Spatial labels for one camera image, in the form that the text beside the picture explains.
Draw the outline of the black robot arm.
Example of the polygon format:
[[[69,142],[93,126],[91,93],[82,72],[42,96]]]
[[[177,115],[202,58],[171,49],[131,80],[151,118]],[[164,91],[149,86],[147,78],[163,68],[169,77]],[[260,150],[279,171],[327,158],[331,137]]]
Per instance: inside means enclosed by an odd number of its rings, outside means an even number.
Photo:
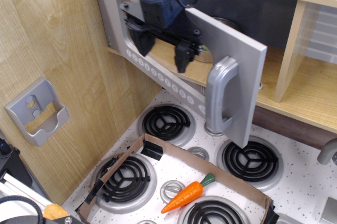
[[[129,36],[142,56],[153,48],[156,39],[175,47],[175,65],[184,73],[201,51],[201,30],[187,17],[186,9],[199,0],[139,0],[120,5],[126,14]]]

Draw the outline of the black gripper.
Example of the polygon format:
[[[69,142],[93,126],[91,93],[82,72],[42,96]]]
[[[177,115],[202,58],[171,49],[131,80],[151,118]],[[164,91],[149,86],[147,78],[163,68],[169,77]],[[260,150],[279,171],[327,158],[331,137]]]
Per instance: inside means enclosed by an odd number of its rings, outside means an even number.
[[[201,30],[188,19],[185,10],[198,0],[140,0],[123,2],[125,24],[138,52],[146,56],[160,39],[175,46],[175,65],[185,73],[190,56],[201,51]]]

